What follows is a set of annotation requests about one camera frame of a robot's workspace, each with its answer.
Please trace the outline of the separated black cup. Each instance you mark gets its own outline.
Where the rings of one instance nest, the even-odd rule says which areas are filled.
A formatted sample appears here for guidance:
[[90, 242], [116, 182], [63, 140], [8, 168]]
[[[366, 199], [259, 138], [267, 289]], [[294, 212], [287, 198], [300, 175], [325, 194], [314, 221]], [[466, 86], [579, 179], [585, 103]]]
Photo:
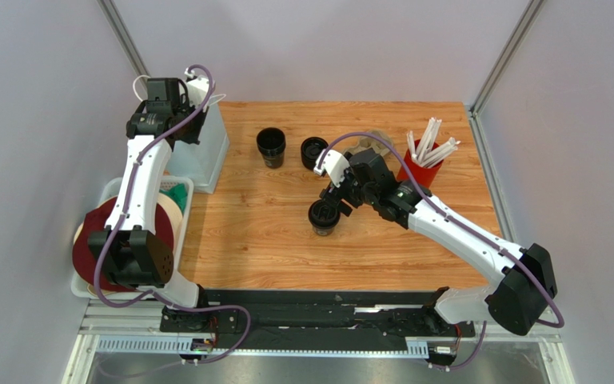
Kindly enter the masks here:
[[319, 236], [328, 236], [334, 232], [335, 227], [339, 223], [341, 214], [337, 213], [331, 218], [316, 216], [314, 214], [309, 215], [309, 222], [312, 226], [313, 232]]

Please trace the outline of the black cup lid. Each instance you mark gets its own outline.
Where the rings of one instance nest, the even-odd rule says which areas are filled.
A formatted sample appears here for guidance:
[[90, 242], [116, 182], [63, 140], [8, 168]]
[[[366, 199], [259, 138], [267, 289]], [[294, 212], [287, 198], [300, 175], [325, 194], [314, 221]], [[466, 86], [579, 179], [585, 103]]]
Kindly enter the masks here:
[[316, 216], [331, 218], [335, 214], [340, 213], [340, 211], [336, 208], [333, 208], [328, 203], [317, 200], [315, 201], [308, 209], [308, 219], [310, 214], [314, 214]]

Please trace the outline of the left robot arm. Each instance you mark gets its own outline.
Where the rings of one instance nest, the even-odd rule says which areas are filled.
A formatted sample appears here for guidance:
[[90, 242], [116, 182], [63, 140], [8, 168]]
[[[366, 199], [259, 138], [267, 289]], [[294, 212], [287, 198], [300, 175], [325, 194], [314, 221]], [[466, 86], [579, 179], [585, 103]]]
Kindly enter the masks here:
[[187, 81], [149, 78], [146, 88], [148, 98], [126, 123], [128, 154], [114, 208], [103, 229], [87, 238], [96, 260], [93, 286], [114, 308], [152, 296], [195, 311], [200, 288], [181, 275], [173, 247], [157, 236], [157, 200], [175, 142], [198, 142], [214, 82], [191, 74]]

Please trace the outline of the white paper bag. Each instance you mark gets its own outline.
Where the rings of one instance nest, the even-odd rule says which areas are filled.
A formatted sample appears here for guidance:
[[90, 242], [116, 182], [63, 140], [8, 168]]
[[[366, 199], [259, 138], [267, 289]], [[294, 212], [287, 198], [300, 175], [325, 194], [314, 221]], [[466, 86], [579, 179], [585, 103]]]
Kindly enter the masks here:
[[[179, 107], [180, 95], [188, 95], [185, 80], [146, 76], [146, 96], [140, 99], [138, 108], [126, 123], [127, 138], [133, 139], [138, 135], [156, 138], [184, 122], [185, 119], [179, 115]], [[207, 94], [188, 117], [192, 119], [203, 110], [207, 112], [199, 145], [180, 141], [180, 129], [165, 138], [173, 149], [165, 170], [170, 175], [191, 179], [197, 193], [212, 194], [215, 191], [229, 149], [229, 135], [217, 106], [218, 100], [219, 97]]]

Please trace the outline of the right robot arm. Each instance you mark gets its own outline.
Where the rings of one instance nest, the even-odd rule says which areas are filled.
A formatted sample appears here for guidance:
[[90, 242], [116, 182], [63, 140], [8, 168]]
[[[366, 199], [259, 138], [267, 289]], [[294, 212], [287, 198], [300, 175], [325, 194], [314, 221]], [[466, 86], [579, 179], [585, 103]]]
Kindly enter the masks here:
[[520, 336], [529, 333], [557, 294], [550, 253], [499, 238], [445, 205], [412, 180], [398, 182], [374, 150], [344, 156], [323, 150], [314, 170], [331, 183], [321, 200], [343, 215], [371, 206], [384, 220], [442, 245], [487, 280], [469, 289], [441, 288], [429, 307], [445, 322], [494, 321]]

